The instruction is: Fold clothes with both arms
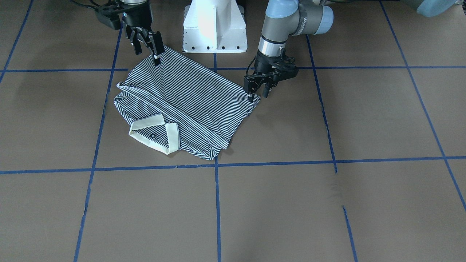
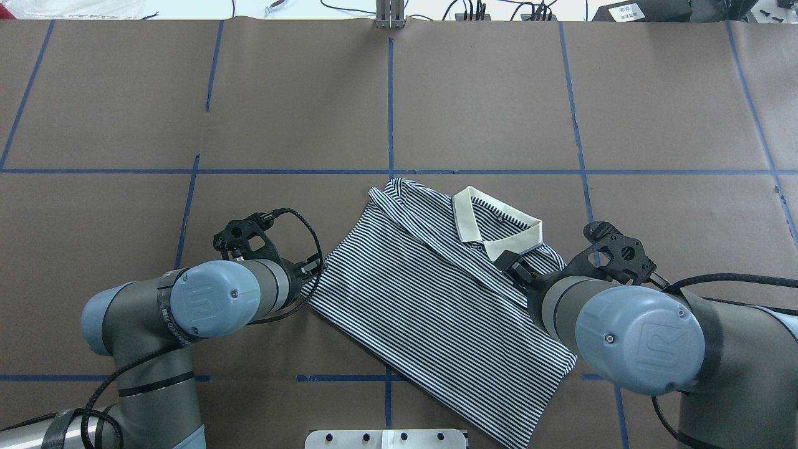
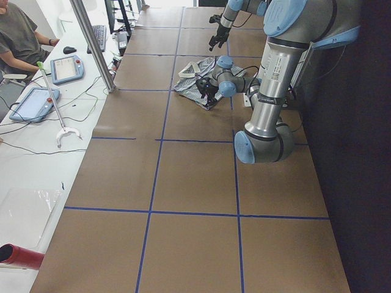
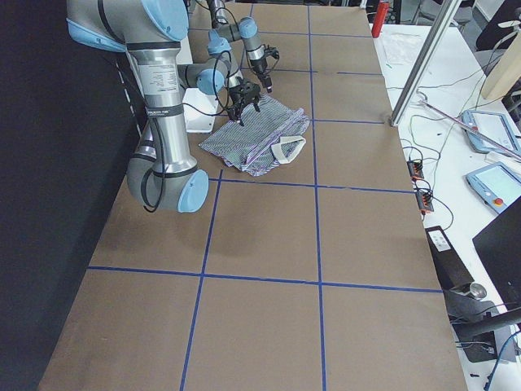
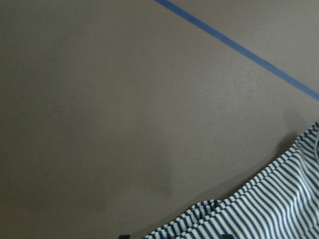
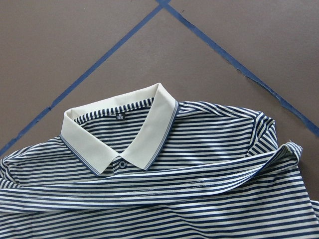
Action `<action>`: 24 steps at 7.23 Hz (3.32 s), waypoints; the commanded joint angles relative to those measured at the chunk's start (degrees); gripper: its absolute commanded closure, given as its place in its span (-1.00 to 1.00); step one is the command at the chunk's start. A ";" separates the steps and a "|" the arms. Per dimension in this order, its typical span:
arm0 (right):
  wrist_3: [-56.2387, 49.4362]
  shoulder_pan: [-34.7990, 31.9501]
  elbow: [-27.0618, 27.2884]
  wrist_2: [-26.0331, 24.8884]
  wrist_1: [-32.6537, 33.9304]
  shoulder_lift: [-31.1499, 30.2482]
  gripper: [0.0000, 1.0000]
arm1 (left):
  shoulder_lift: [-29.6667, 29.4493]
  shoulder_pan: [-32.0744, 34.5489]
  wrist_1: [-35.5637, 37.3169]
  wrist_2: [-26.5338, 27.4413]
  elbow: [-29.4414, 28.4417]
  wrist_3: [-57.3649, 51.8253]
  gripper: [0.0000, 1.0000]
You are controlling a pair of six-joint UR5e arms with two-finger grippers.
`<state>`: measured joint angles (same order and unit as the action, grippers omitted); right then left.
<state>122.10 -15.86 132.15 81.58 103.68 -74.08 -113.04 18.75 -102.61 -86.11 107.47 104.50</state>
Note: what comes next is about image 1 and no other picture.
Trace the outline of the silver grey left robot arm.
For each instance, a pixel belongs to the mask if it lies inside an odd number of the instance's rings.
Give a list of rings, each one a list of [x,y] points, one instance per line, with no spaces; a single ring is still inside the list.
[[[244,92],[253,102],[263,85],[262,96],[279,82],[295,78],[299,68],[295,58],[286,55],[290,36],[319,35],[330,30],[334,14],[324,0],[270,0],[258,42],[257,54],[246,67]]]

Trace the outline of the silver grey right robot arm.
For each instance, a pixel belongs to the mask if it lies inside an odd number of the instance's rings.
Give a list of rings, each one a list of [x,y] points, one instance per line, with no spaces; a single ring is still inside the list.
[[[160,64],[161,54],[165,52],[162,36],[159,31],[151,28],[153,14],[149,0],[120,0],[122,8],[122,22],[125,27],[126,38],[130,40],[135,54],[142,53],[142,46],[150,49],[153,65]]]

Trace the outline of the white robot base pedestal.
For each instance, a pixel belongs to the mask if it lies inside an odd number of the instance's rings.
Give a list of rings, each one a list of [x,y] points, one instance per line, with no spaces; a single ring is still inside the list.
[[[186,53],[244,53],[248,49],[244,7],[236,0],[193,0],[184,8]]]

